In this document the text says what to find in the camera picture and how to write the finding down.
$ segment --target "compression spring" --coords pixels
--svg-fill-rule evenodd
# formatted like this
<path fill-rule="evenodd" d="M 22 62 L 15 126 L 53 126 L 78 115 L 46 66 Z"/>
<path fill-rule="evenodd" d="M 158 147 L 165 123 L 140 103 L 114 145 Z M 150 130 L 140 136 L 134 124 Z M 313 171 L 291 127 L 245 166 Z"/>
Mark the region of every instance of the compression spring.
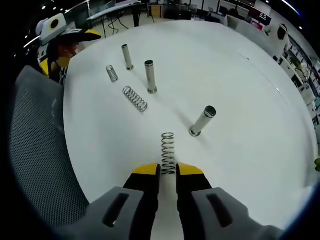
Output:
<path fill-rule="evenodd" d="M 106 72 L 108 73 L 111 82 L 115 82 L 118 80 L 118 75 L 116 74 L 116 71 L 112 65 L 106 66 Z"/>
<path fill-rule="evenodd" d="M 146 103 L 130 86 L 126 86 L 122 92 L 141 113 L 147 110 L 148 103 Z"/>
<path fill-rule="evenodd" d="M 164 175 L 176 173 L 175 159 L 175 134 L 173 132 L 165 132 L 162 134 L 162 165 L 161 171 Z"/>

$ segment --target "ceiling light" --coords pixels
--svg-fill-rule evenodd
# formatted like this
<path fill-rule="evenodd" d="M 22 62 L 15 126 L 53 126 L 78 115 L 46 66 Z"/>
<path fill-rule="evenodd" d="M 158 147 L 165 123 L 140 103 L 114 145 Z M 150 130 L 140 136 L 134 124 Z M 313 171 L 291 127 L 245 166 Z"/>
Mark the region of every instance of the ceiling light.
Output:
<path fill-rule="evenodd" d="M 286 0 L 281 0 L 281 1 L 300 16 L 300 13 L 297 10 L 295 10 L 295 8 L 293 6 L 291 6 Z"/>

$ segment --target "metal cylinder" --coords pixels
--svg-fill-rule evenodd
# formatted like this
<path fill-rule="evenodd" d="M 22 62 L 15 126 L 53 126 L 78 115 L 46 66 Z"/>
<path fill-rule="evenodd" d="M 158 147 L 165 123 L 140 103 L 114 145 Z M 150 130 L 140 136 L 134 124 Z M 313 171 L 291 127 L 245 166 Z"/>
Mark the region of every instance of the metal cylinder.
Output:
<path fill-rule="evenodd" d="M 127 44 L 122 45 L 122 52 L 123 52 L 124 60 L 126 63 L 126 69 L 132 70 L 134 66 L 131 62 L 131 57 L 130 57 L 129 48 Z"/>
<path fill-rule="evenodd" d="M 217 114 L 213 106 L 207 106 L 196 123 L 190 127 L 189 133 L 192 137 L 197 137 L 201 134 L 204 127 L 214 118 Z"/>
<path fill-rule="evenodd" d="M 148 80 L 148 93 L 155 94 L 158 89 L 155 80 L 154 61 L 148 60 L 144 62 L 146 78 Z"/>

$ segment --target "gray chair back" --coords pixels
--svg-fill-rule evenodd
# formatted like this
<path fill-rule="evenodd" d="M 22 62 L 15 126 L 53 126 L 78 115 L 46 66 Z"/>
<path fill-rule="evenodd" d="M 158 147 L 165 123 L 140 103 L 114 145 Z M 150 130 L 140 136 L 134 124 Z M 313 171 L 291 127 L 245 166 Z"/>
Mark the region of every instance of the gray chair back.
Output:
<path fill-rule="evenodd" d="M 15 84 L 8 136 L 17 182 L 52 227 L 77 222 L 89 205 L 67 151 L 63 95 L 63 86 L 26 66 Z"/>

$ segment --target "round table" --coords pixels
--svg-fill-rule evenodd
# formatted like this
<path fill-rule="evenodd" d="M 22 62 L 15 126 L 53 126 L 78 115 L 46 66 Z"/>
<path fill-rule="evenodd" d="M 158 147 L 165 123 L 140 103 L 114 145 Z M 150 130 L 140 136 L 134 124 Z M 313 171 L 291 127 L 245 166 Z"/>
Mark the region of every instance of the round table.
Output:
<path fill-rule="evenodd" d="M 147 92 L 146 60 L 154 61 L 156 94 Z M 107 65 L 118 81 L 110 81 Z M 124 96 L 125 86 L 148 103 L 144 113 Z M 208 105 L 216 116 L 191 137 L 189 127 Z M 173 132 L 178 162 L 203 170 L 257 222 L 284 228 L 301 208 L 306 163 L 318 155 L 310 114 L 290 78 L 261 48 L 217 23 L 150 24 L 93 44 L 70 62 L 63 115 L 71 163 L 90 203 L 122 187 L 134 168 L 160 163 L 161 135 Z M 175 188 L 174 175 L 161 177 L 152 239 L 183 239 Z"/>

